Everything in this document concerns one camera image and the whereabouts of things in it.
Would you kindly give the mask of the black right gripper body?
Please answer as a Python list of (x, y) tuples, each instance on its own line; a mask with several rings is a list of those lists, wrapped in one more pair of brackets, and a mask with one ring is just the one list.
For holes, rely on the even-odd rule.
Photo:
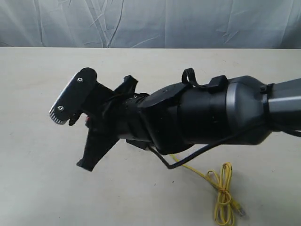
[(82, 101), (77, 113), (87, 115), (88, 128), (84, 153), (77, 166), (92, 171), (121, 139), (143, 150), (153, 144), (138, 111), (148, 94), (136, 93), (137, 83), (128, 75), (112, 90), (97, 82), (95, 75), (76, 78)]

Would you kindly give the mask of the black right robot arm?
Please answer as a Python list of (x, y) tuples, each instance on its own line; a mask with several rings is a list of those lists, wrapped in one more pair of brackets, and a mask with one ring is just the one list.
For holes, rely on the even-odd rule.
[(258, 145), (271, 132), (301, 135), (301, 81), (264, 84), (250, 76), (211, 79), (204, 86), (179, 82), (153, 94), (118, 94), (89, 116), (82, 158), (92, 171), (121, 139), (160, 160), (201, 144), (169, 169), (186, 164), (220, 145)]

